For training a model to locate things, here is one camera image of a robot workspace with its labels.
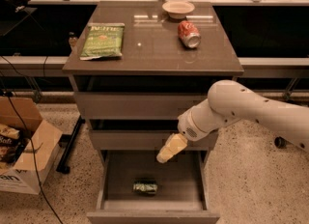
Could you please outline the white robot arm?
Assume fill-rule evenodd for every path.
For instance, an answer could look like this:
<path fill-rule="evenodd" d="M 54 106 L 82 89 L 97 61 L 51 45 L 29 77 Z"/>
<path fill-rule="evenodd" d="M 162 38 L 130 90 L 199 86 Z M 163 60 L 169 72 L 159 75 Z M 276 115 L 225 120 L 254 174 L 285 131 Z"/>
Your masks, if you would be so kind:
<path fill-rule="evenodd" d="M 241 119 L 268 128 L 279 137 L 309 152 L 309 108 L 264 98 L 232 80 L 211 85 L 207 98 L 178 117 L 178 132 L 171 134 L 156 159 L 165 163 L 190 141 Z"/>

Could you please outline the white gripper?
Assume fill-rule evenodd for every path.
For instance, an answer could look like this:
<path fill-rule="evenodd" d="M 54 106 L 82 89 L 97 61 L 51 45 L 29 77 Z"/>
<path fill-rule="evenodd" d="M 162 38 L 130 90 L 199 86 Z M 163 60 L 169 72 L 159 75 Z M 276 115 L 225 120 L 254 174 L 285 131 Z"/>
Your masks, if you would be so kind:
<path fill-rule="evenodd" d="M 188 141 L 199 141 L 219 128 L 238 122 L 239 119 L 215 112 L 205 99 L 182 113 L 178 121 L 179 133 L 171 134 L 156 156 L 160 163 L 167 162 L 184 150 Z"/>

